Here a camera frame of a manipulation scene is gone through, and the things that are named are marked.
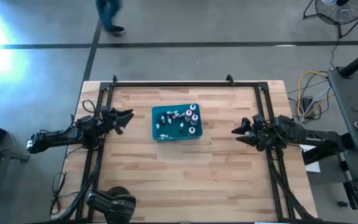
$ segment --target shoe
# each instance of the shoe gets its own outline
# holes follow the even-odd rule
[[[113,35],[122,35],[125,34],[125,28],[120,26],[114,26],[114,29],[111,31]]]

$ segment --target butcher block tabletop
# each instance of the butcher block tabletop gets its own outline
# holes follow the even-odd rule
[[[284,82],[266,82],[275,116],[291,117]],[[89,114],[82,107],[84,100],[96,104],[100,83],[84,82],[76,119]],[[200,106],[203,135],[189,141],[153,140],[152,107],[189,103]],[[252,120],[258,113],[254,88],[115,87],[112,107],[133,109],[135,116],[124,134],[111,131],[106,136],[98,189],[127,188],[137,199],[132,222],[277,221],[266,153],[236,141],[237,135],[231,133],[241,118]],[[67,154],[78,147],[69,146]],[[67,175],[60,195],[79,191],[86,153],[79,149],[65,159],[62,172]],[[317,217],[300,149],[288,146],[284,161],[292,192]],[[53,217],[61,215],[74,198],[75,194],[60,197],[61,209]],[[281,190],[280,198],[288,217]],[[85,204],[83,217],[87,213]],[[93,221],[105,222],[103,214],[95,212]]]

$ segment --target black metal frame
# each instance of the black metal frame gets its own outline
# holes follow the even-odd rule
[[[341,24],[332,20],[330,17],[324,15],[324,14],[320,14],[320,13],[317,13],[317,14],[312,14],[312,15],[306,15],[306,11],[309,9],[309,7],[311,6],[311,3],[313,3],[313,1],[316,1],[316,0],[311,0],[308,4],[308,6],[306,7],[305,11],[303,11],[303,19],[307,19],[307,18],[311,18],[311,17],[315,17],[315,16],[322,16],[330,21],[332,21],[336,27],[337,27],[337,30],[338,30],[338,37],[339,39],[341,39],[342,37],[345,37],[347,34],[349,34],[357,25],[358,25],[358,18],[355,19],[357,20],[357,22],[344,34],[342,35],[342,28],[341,28]]]
[[[112,92],[113,92],[114,87],[236,86],[236,87],[253,87],[254,88],[255,97],[256,97],[256,101],[257,101],[257,107],[258,107],[259,113],[263,116],[264,116],[264,109],[263,109],[262,97],[261,97],[260,91],[261,90],[264,91],[269,119],[274,118],[273,106],[272,106],[272,102],[270,99],[269,86],[268,86],[267,82],[235,82],[233,80],[233,78],[231,77],[231,75],[227,76],[226,81],[228,81],[228,82],[117,82],[117,78],[114,76],[113,82],[101,83],[100,88],[99,88],[99,96],[98,96],[98,103],[97,103],[96,110],[98,108],[100,108],[100,106],[101,106],[101,103],[103,100],[103,93],[105,90],[109,90],[107,106],[111,106]],[[101,146],[98,149],[98,158],[99,158],[99,156],[100,157],[103,156],[103,151],[104,151],[104,139],[102,140]],[[88,178],[88,175],[90,172],[92,155],[93,155],[92,151],[89,151],[87,154],[82,183],[84,183],[85,180]],[[293,202],[294,205],[296,204],[298,208],[302,207],[302,206],[297,201],[295,196],[291,193],[291,190],[289,188],[287,173],[285,171],[285,164],[284,164],[284,160],[283,160],[283,154],[277,153],[277,161],[278,161],[280,173],[277,172],[277,169],[275,168],[275,165],[273,163],[272,150],[267,149],[266,155],[267,155],[267,164],[268,164],[268,169],[269,169],[269,173],[270,173],[270,180],[272,183],[272,193],[273,193],[273,199],[275,202],[275,208],[276,208],[278,222],[288,222],[288,223],[315,223],[315,222],[318,222],[318,223],[322,223],[322,221],[319,221],[319,220],[297,220],[296,219],[295,213],[294,213],[294,207],[291,204],[291,202]],[[99,174],[96,176],[96,178],[93,182],[92,190],[97,190],[98,182],[99,182]],[[280,201],[277,184],[279,186],[281,186],[281,188],[285,192],[285,198],[286,198],[289,218],[283,217],[283,210],[282,210],[282,206],[281,206],[281,201]],[[89,208],[87,217],[82,218],[81,215],[82,215],[82,211],[83,211],[83,204],[84,204],[84,198],[81,199],[80,206],[78,206],[78,208],[77,208],[75,219],[66,220],[66,221],[63,221],[63,220],[51,221],[48,223],[91,223],[91,222],[93,222],[94,210],[92,208]]]

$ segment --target black clamp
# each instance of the black clamp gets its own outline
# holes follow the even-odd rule
[[[235,86],[235,85],[236,85],[236,83],[234,82],[233,77],[232,77],[231,75],[227,75],[226,81],[230,81],[230,85],[231,85],[231,86]]]

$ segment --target person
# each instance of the person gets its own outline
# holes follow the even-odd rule
[[[125,33],[125,28],[113,25],[113,18],[121,8],[121,0],[96,0],[96,8],[106,31],[116,35]]]

